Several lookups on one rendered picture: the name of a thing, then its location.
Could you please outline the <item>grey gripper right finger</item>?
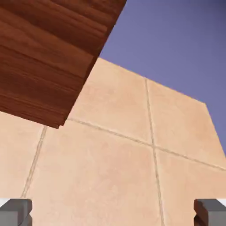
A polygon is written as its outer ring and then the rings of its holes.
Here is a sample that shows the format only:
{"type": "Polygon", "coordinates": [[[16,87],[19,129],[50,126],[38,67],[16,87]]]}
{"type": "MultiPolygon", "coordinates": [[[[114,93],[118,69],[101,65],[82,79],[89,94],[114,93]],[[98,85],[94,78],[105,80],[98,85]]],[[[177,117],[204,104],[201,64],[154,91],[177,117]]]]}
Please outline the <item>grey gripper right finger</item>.
{"type": "Polygon", "coordinates": [[[226,199],[195,199],[194,226],[226,226],[226,199]]]}

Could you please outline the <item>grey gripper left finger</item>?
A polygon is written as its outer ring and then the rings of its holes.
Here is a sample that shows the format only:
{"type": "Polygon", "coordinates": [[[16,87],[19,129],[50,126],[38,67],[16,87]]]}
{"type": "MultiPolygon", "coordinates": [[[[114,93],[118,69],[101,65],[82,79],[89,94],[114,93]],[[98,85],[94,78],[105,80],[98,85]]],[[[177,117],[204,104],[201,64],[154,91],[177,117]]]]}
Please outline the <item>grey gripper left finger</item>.
{"type": "Polygon", "coordinates": [[[31,199],[0,198],[0,226],[32,226],[31,199]]]}

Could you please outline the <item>dark wooden cabinet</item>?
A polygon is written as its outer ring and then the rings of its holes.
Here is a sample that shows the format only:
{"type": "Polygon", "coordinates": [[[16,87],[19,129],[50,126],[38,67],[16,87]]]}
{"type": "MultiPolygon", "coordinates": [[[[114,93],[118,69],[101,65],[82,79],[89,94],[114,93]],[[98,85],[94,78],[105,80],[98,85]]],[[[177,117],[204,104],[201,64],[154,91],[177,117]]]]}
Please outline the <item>dark wooden cabinet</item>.
{"type": "Polygon", "coordinates": [[[0,111],[59,128],[127,0],[0,0],[0,111]]]}

